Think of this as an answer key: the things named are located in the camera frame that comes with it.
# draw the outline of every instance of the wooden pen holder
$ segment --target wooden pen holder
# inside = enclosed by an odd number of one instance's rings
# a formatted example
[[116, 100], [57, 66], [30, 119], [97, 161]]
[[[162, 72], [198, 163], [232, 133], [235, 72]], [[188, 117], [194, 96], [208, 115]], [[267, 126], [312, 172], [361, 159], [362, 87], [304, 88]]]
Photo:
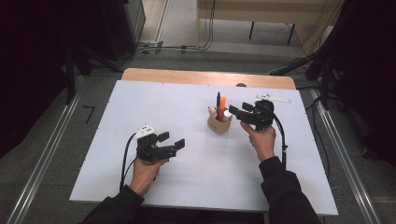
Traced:
[[209, 115], [209, 118], [207, 119], [207, 126], [209, 126], [209, 128], [213, 132], [218, 134], [223, 134], [227, 132], [228, 129], [230, 128], [232, 120], [233, 120], [233, 116], [231, 116], [230, 119], [225, 122], [220, 122], [216, 120], [216, 118]]

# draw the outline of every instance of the black jacket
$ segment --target black jacket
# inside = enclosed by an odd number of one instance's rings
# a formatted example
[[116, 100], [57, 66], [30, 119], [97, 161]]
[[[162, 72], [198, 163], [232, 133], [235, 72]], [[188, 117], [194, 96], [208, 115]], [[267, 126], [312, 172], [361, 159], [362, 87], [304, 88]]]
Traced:
[[[287, 171], [278, 157], [260, 164], [262, 191], [270, 205], [271, 224], [311, 224], [320, 223], [311, 203], [301, 192], [295, 173]], [[88, 223], [133, 223], [134, 211], [144, 201], [128, 186], [114, 198], [105, 198], [84, 219]]]

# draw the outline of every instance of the wire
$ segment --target wire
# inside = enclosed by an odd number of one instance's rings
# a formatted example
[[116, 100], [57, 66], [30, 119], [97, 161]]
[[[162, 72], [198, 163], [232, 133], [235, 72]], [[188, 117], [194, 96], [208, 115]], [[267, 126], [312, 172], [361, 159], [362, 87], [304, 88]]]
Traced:
[[206, 43], [202, 47], [198, 47], [198, 49], [207, 50], [210, 48], [210, 46], [212, 46], [212, 43], [213, 43], [213, 20], [215, 18], [215, 10], [216, 10], [216, 0], [213, 0], [212, 9], [211, 9], [210, 18], [209, 18], [209, 37], [206, 40]]
[[[335, 9], [334, 9], [334, 11], [332, 12], [332, 15], [330, 16], [329, 20], [326, 22], [326, 27], [328, 26], [328, 24], [329, 24], [330, 21], [332, 20], [333, 15], [334, 15], [334, 13], [335, 13], [335, 10], [339, 7], [339, 5], [340, 5], [341, 2], [342, 2], [342, 1], [339, 1], [338, 4], [337, 4], [337, 6], [335, 7]], [[307, 39], [309, 39], [309, 36], [311, 35], [313, 29], [315, 28], [316, 24], [318, 23], [318, 21], [319, 21], [320, 18], [322, 17], [323, 12], [324, 12], [324, 7], [326, 6], [326, 4], [327, 4], [327, 0], [326, 0], [325, 3], [323, 4], [323, 7], [322, 7], [322, 10], [321, 10], [320, 16], [318, 17], [317, 21], [314, 23], [314, 25], [312, 26], [311, 30], [309, 31], [308, 36], [307, 36], [307, 38], [305, 39], [304, 43], [307, 41]], [[319, 39], [317, 39], [314, 43], [312, 43], [311, 45], [309, 45], [307, 48], [310, 49], [311, 47], [315, 46], [319, 41], [321, 41], [321, 39], [322, 39], [328, 32], [329, 32], [329, 30], [327, 30]], [[303, 44], [301, 45], [301, 47], [297, 50], [296, 54], [295, 54], [294, 57], [289, 61], [289, 63], [293, 63], [293, 62], [294, 62], [295, 60], [297, 60], [301, 55], [304, 54], [304, 51], [302, 51], [302, 52], [299, 54], [300, 50], [303, 49], [304, 43], [303, 43]], [[275, 71], [275, 70], [282, 69], [282, 68], [286, 68], [286, 67], [289, 67], [289, 66], [286, 65], [286, 66], [282, 66], [282, 67], [275, 68], [275, 69], [271, 70], [271, 71], [268, 73], [268, 75], [269, 75], [271, 72]]]
[[209, 37], [203, 46], [198, 46], [198, 48], [196, 48], [195, 46], [173, 46], [173, 47], [160, 47], [160, 48], [145, 47], [142, 49], [137, 49], [135, 53], [140, 53], [140, 52], [144, 52], [147, 50], [158, 50], [158, 49], [160, 49], [160, 50], [163, 50], [163, 49], [178, 50], [178, 51], [188, 51], [188, 52], [199, 52], [199, 51], [205, 51], [205, 50], [209, 49], [213, 43], [213, 20], [215, 17], [215, 10], [216, 10], [216, 0], [213, 1], [211, 12], [210, 12], [210, 17], [209, 17]]
[[126, 176], [126, 174], [128, 173], [129, 168], [131, 167], [131, 165], [134, 163], [134, 161], [135, 161], [136, 158], [137, 158], [137, 155], [136, 155], [136, 157], [135, 157], [134, 160], [131, 162], [131, 164], [128, 166], [128, 169], [127, 169], [126, 172], [125, 172], [125, 163], [126, 163], [126, 157], [127, 157], [127, 155], [128, 155], [129, 144], [131, 143], [131, 141], [132, 141], [132, 139], [134, 138], [134, 135], [135, 135], [135, 134], [136, 134], [136, 133], [134, 133], [134, 134], [131, 135], [131, 137], [128, 139], [128, 142], [127, 142], [126, 147], [125, 147], [124, 158], [123, 158], [123, 161], [122, 161], [120, 191], [122, 190], [122, 188], [123, 188], [123, 186], [124, 186], [125, 176]]
[[314, 103], [314, 106], [312, 107], [312, 120], [313, 120], [313, 123], [314, 123], [314, 131], [313, 131], [313, 133], [314, 133], [314, 140], [315, 140], [315, 142], [317, 142], [317, 134], [318, 134], [319, 141], [320, 141], [320, 143], [321, 143], [321, 146], [323, 147], [323, 152], [324, 152], [325, 159], [326, 159], [326, 164], [327, 164], [327, 173], [326, 173], [326, 176], [327, 176], [327, 180], [329, 180], [329, 179], [330, 179], [330, 161], [329, 161], [329, 155], [327, 154], [327, 149], [326, 149], [326, 147], [324, 146], [322, 137], [321, 137], [320, 132], [319, 132], [319, 130], [318, 130], [317, 120], [316, 120], [316, 114], [318, 113], [318, 104], [319, 104], [319, 101], [316, 101], [316, 102]]
[[323, 4], [322, 10], [321, 10], [321, 12], [320, 12], [320, 16], [319, 16], [318, 19], [315, 21], [314, 25], [311, 27], [311, 30], [309, 30], [309, 33], [308, 33], [308, 35], [306, 36], [305, 41], [303, 42], [303, 44], [301, 45], [301, 47], [299, 48], [299, 50], [297, 50], [296, 54], [294, 55], [294, 58], [296, 58], [298, 52], [300, 52], [300, 50], [303, 48], [303, 45], [304, 45], [305, 42], [309, 39], [309, 36], [311, 35], [311, 33], [312, 33], [312, 31], [314, 30], [315, 26], [317, 25], [318, 21], [319, 21], [320, 18], [323, 16], [324, 7], [326, 6], [326, 4], [327, 4], [327, 0], [325, 0], [325, 2], [324, 2], [324, 4]]
[[116, 65], [117, 67], [120, 67], [120, 66], [124, 65], [126, 62], [128, 62], [128, 60], [129, 60], [132, 56], [133, 56], [132, 53], [123, 56], [123, 57], [125, 57], [124, 61], [123, 61], [122, 63], [118, 63], [118, 64], [115, 64], [115, 65]]
[[297, 87], [296, 90], [303, 90], [303, 89], [320, 89], [320, 86], [305, 86], [305, 87]]
[[315, 99], [314, 102], [305, 109], [305, 111], [307, 111], [309, 108], [311, 108], [311, 106], [314, 105], [319, 99], [320, 99], [320, 96], [317, 99]]
[[264, 107], [274, 117], [274, 120], [276, 122], [276, 126], [279, 129], [280, 135], [282, 136], [282, 164], [283, 164], [283, 166], [286, 169], [286, 156], [287, 156], [286, 148], [288, 148], [288, 146], [286, 146], [285, 132], [283, 130], [282, 123], [280, 122], [280, 120], [276, 116], [276, 114], [272, 110], [270, 110], [270, 108], [268, 108], [265, 105], [263, 105], [262, 107]]

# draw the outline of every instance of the hand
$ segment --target hand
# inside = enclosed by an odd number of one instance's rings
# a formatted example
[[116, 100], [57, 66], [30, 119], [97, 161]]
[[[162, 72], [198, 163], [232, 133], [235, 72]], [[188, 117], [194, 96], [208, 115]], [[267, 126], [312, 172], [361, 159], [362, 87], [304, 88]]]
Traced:
[[255, 131], [249, 124], [241, 122], [242, 128], [249, 134], [250, 143], [256, 149], [260, 161], [265, 161], [275, 156], [274, 146], [276, 132], [272, 126], [261, 131]]
[[130, 185], [131, 190], [143, 197], [149, 192], [152, 181], [159, 174], [160, 167], [167, 161], [146, 162], [137, 158], [134, 161], [134, 176]]

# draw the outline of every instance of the person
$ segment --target person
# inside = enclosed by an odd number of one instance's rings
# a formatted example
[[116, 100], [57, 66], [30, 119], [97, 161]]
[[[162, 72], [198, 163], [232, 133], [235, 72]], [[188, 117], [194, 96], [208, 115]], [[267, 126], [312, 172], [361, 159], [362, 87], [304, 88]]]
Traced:
[[[275, 155], [276, 130], [269, 126], [255, 131], [244, 122], [241, 122], [241, 126], [248, 133], [261, 162], [259, 168], [264, 179], [262, 191], [270, 205], [270, 223], [320, 223], [311, 203], [302, 193], [297, 175], [287, 171]], [[130, 186], [125, 185], [114, 198], [105, 198], [81, 223], [133, 223], [135, 211], [144, 201], [144, 195], [149, 192], [154, 177], [165, 163], [147, 163], [136, 159]]]

